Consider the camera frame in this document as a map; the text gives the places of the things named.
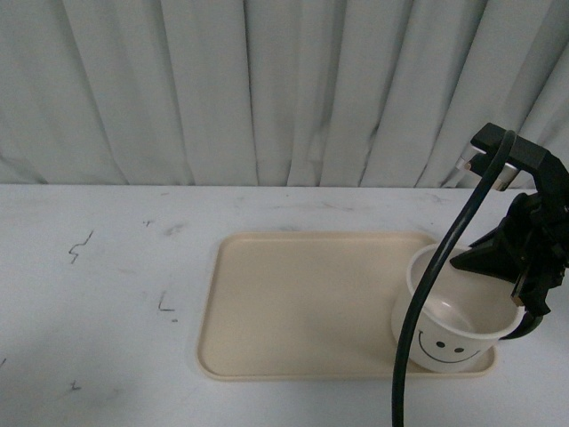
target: beige tray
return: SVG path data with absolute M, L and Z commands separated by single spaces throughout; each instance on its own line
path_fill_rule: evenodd
M 391 307 L 411 256 L 433 243 L 414 232 L 244 233 L 220 245 L 197 358 L 218 380 L 389 378 Z M 410 362 L 409 376 L 435 374 Z

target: curtain fold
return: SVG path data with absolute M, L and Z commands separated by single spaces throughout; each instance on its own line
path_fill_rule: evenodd
M 6 0 L 0 182 L 468 187 L 489 121 L 567 165 L 568 42 L 566 0 Z

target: table surface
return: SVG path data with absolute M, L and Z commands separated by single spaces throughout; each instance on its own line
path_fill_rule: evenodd
M 220 242 L 240 231 L 415 230 L 467 189 L 0 186 L 0 424 L 387 426 L 389 380 L 224 383 L 196 363 Z M 465 232 L 497 225 L 491 193 Z M 409 379 L 406 423 L 566 425 L 569 286 L 482 378 Z

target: paper cup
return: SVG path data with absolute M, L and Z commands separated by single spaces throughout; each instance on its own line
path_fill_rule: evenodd
M 409 262 L 406 286 L 402 286 L 391 313 L 396 341 L 415 288 L 437 247 L 422 248 Z M 449 260 L 468 249 L 456 246 Z M 521 322 L 524 308 L 511 301 L 512 288 L 505 280 L 457 270 L 447 260 L 420 314 L 410 359 L 441 373 L 472 367 Z

